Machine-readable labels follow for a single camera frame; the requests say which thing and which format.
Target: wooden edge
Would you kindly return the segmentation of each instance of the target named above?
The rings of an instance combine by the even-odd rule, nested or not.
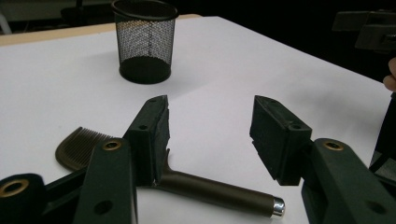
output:
[[[177,17],[177,19],[182,20],[182,19],[199,18],[199,17],[201,16],[197,14],[187,14],[187,15],[180,15],[179,17]],[[51,39],[64,38],[64,37],[77,36],[77,35],[91,35],[91,34],[113,31],[115,29],[116,29],[116,25],[114,22],[112,22],[112,23],[99,24],[99,25],[65,28],[65,29],[49,30],[49,31],[38,31],[32,33],[25,33],[25,34],[0,35],[0,46],[31,43],[36,41],[51,40]]]

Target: black mesh pencil holder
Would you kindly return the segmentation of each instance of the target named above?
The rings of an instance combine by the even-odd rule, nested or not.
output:
[[[127,80],[154,84],[171,75],[177,9],[160,1],[116,0],[120,74]]]

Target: comb teeth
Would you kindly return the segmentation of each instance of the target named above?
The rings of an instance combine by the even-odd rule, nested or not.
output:
[[[76,171],[88,166],[93,148],[112,136],[78,127],[56,148],[55,158],[65,168]]]

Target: human hand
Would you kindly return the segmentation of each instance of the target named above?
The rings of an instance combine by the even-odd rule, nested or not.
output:
[[[384,85],[390,91],[396,91],[396,58],[389,61],[389,70],[391,75],[384,77]]]

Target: white tabletop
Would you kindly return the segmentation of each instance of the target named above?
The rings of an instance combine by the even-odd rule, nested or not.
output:
[[[272,220],[139,189],[139,223],[307,223],[301,185],[280,187],[251,144],[254,96],[278,100],[313,140],[342,141],[366,165],[390,100],[381,83],[218,17],[177,21],[165,82],[134,84],[118,69],[115,31],[0,47],[0,179],[69,174],[54,157],[67,135],[81,126],[122,136],[147,99],[166,94],[171,167],[273,194],[286,214]]]

